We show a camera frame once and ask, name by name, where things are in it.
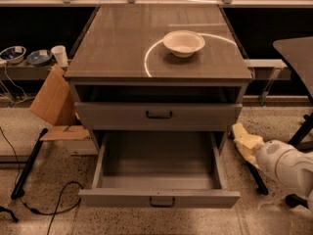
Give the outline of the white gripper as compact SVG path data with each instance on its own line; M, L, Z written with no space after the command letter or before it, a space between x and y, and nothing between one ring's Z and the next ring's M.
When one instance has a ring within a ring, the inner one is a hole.
M232 132L235 139L247 136L247 131L240 122L232 126ZM245 161L260 168L267 176L276 175L278 160L288 150L288 145L278 140L266 142L261 148L259 147L260 149L258 148L259 150L249 150L239 140L236 140L235 144Z

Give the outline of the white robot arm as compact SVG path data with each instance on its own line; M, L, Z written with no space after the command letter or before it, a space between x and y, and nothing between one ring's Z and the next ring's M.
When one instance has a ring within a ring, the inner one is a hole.
M235 145L241 156L265 175L291 188L306 199L301 203L313 212L313 153L302 153L279 140L265 142L249 134L238 122L232 125Z

